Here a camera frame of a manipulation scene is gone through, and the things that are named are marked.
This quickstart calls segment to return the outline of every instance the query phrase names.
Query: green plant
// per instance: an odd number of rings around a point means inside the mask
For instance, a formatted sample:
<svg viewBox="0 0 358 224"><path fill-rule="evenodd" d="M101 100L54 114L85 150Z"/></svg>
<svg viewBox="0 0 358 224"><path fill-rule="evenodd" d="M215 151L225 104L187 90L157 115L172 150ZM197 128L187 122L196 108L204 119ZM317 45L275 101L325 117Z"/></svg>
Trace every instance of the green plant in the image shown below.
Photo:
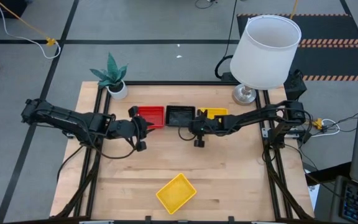
<svg viewBox="0 0 358 224"><path fill-rule="evenodd" d="M114 88L120 85L121 80L125 77L125 74L127 73L127 65L118 69L114 57L112 57L112 55L109 53L109 57L107 59L107 70L102 69L99 71L92 68L90 70L93 75L96 75L98 78L100 78L98 83L99 86L110 86Z"/></svg>

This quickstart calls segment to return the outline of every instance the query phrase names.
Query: silver lamp base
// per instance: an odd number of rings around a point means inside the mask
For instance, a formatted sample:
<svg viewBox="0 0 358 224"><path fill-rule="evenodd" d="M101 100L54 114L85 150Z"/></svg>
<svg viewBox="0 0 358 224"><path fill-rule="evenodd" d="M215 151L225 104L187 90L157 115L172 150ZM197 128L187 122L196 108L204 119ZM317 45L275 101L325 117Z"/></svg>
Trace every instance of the silver lamp base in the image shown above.
<svg viewBox="0 0 358 224"><path fill-rule="evenodd" d="M256 91L248 86L240 84L236 86L232 94L233 100L238 105L248 105L252 103L256 98Z"/></svg>

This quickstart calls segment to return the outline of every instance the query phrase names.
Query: yellow tray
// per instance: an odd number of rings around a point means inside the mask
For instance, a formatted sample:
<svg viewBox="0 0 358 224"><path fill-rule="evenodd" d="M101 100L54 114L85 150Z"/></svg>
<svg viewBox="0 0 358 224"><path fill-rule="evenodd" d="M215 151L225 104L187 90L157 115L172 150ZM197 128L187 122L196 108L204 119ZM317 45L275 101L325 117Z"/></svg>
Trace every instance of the yellow tray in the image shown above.
<svg viewBox="0 0 358 224"><path fill-rule="evenodd" d="M161 188L156 196L168 213L172 215L196 193L196 189L186 179L185 175L180 173Z"/></svg>
<svg viewBox="0 0 358 224"><path fill-rule="evenodd" d="M202 112L208 110L207 118L214 119L215 115L227 115L229 111L226 108L198 108Z"/></svg>

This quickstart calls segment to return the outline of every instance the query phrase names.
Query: floor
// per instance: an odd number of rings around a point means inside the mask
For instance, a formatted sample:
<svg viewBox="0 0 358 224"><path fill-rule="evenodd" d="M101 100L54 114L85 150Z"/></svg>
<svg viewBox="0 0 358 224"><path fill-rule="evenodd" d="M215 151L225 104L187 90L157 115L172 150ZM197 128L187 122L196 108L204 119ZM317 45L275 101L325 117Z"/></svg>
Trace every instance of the floor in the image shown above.
<svg viewBox="0 0 358 224"><path fill-rule="evenodd" d="M63 32L76 2L34 0L22 16L53 38L60 39L63 35L67 40L77 40L64 46L57 64L44 59L35 45L0 44L0 205L6 191L12 192L11 198L5 197L6 207L0 209L0 222L49 216L56 173L67 143L59 131L45 128L37 128L32 139L25 140L27 132L32 131L20 123L26 99L38 98L44 90L49 102L74 109L81 82L96 80L88 69L103 68L108 52L112 52L119 65L129 64L126 80L214 81L213 69L225 51L224 40L230 30L234 6L234 0L218 1L209 9L195 8L194 0L80 0L70 29ZM238 1L236 12L290 13L294 2ZM358 25L358 0L346 2ZM344 10L340 0L300 0L297 12L341 14ZM42 39L17 20L8 20L7 27L12 34ZM0 20L0 40L4 39L12 38L4 33ZM183 41L185 39L202 41L189 44ZM232 39L239 39L236 25ZM81 40L128 41L86 45L81 44ZM168 41L158 44L154 40ZM235 48L231 45L229 54ZM47 55L54 52L55 49L46 50ZM228 64L221 70L229 70ZM53 71L50 86L44 85L47 75ZM306 86L308 91L300 100L314 117L337 121L358 110L358 82L306 82ZM355 126L355 121L341 124L343 129ZM351 159L354 134L340 133L321 137L319 141L312 139L303 150L319 169L347 162ZM29 144L27 154L22 150L26 144ZM13 170L20 170L20 166L15 167L18 159L25 162L20 176L12 178L18 178L15 186L14 181L11 184L9 181ZM324 202L318 200L316 212L324 210L318 209L319 203Z"/></svg>

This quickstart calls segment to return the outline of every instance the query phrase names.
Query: wooden table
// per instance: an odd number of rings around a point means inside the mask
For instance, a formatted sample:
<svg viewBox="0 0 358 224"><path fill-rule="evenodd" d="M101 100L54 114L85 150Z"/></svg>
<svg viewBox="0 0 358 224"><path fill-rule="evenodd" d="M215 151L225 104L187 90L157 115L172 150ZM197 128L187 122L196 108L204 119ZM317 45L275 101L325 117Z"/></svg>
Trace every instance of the wooden table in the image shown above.
<svg viewBox="0 0 358 224"><path fill-rule="evenodd" d="M256 109L255 103L239 106L231 98L233 86L129 86L122 101L111 100L109 113L117 119L129 119L127 110L134 105L188 105L228 108L230 114ZM93 110L96 82L83 82L76 111ZM285 100L285 91L269 91L272 103ZM183 129L184 137L190 136ZM96 186L92 219L144 220L207 220L236 221L274 220L272 199L265 164L262 161L262 140L258 124L243 127L238 133L217 137L206 136L205 148L193 147L193 141L178 137L177 128L164 127L145 139L147 150L135 152L127 159L102 157ZM296 146L295 140L287 144ZM77 140L69 140L65 158L78 148ZM121 156L130 151L122 139L104 141L103 152ZM284 148L282 161L289 191L305 211L313 209L299 153ZM76 191L85 150L62 170L53 200L51 215L58 213ZM189 179L198 191L175 214L169 215L155 193L179 173ZM280 212L285 216L279 190ZM85 193L82 214L85 214Z"/></svg>

